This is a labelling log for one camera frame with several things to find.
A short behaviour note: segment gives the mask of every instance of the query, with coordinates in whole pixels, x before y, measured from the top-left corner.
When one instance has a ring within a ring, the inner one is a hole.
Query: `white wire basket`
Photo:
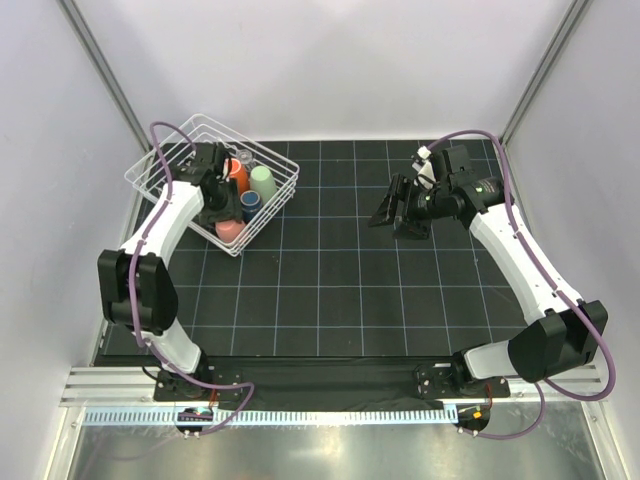
[[[224,243],[215,235],[214,225],[211,230],[191,222],[189,227],[214,243],[218,248],[236,257],[253,240],[260,230],[280,211],[284,204],[295,193],[300,167],[297,163],[254,142],[241,133],[216,122],[203,114],[195,114],[180,126],[194,142],[222,142],[233,153],[238,150],[249,150],[256,165],[264,165],[273,174],[278,187],[277,193],[262,206],[260,212],[251,219],[244,230],[231,243]],[[180,165],[191,153],[190,146],[178,133],[171,133],[161,143],[163,153],[170,165]],[[155,149],[142,157],[124,175],[133,187],[153,203],[158,201],[162,187],[166,183],[164,171]]]

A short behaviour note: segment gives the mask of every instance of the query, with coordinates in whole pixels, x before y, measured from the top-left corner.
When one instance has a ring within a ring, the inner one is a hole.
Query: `pink cup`
[[[231,243],[240,235],[240,232],[244,230],[245,226],[244,222],[238,223],[235,220],[218,222],[216,223],[216,233],[218,234],[218,238],[224,243]]]

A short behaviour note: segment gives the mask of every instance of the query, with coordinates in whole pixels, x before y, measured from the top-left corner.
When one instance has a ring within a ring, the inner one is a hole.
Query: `green cup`
[[[260,165],[251,170],[251,178],[249,179],[251,184],[251,190],[257,192],[262,199],[262,205],[266,205],[271,197],[273,197],[278,191],[276,181],[273,178],[271,170],[267,167]]]

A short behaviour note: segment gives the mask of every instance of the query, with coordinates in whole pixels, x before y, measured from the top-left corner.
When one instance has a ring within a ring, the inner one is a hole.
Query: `white backdrop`
[[[143,124],[266,139],[500,133],[570,0],[79,0]]]
[[[593,2],[510,147],[528,218],[558,270],[609,312],[609,406],[640,478],[640,5]]]
[[[1,3],[0,476],[31,480],[96,342],[96,261],[118,246],[141,152],[56,2]]]

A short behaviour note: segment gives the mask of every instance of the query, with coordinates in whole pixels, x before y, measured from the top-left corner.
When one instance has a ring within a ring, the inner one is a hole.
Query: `white arm segment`
[[[133,254],[138,241],[142,237],[142,232],[147,227],[156,212],[160,209],[167,198],[167,185],[162,189],[160,200],[156,203],[151,213],[144,223],[127,240],[121,248],[128,254]],[[173,195],[171,203],[164,211],[160,220],[153,226],[145,245],[142,247],[140,255],[154,253],[162,258],[168,268],[171,255],[184,234],[189,222],[195,217],[204,206],[202,190],[194,187],[188,182],[173,182]],[[142,331],[142,338],[153,341],[154,347],[160,354],[179,368],[182,372],[193,373],[200,361],[200,348],[187,336],[182,325],[176,318],[171,327],[165,330],[162,335],[156,336],[151,332]]]
[[[520,211],[515,205],[513,206],[513,214],[517,228],[526,238],[545,270],[558,284],[558,289],[577,303],[581,298],[580,294],[571,288],[551,265],[549,259],[525,227]],[[554,295],[551,287],[538,272],[520,240],[514,236],[504,204],[490,207],[489,212],[484,215],[477,214],[471,222],[469,231],[482,242],[500,267],[500,271],[520,303],[527,324],[543,318],[545,311],[549,309],[556,312],[567,309],[565,303]],[[509,359],[508,345],[509,341],[490,343],[465,353],[465,361],[471,375],[477,379],[517,375]]]

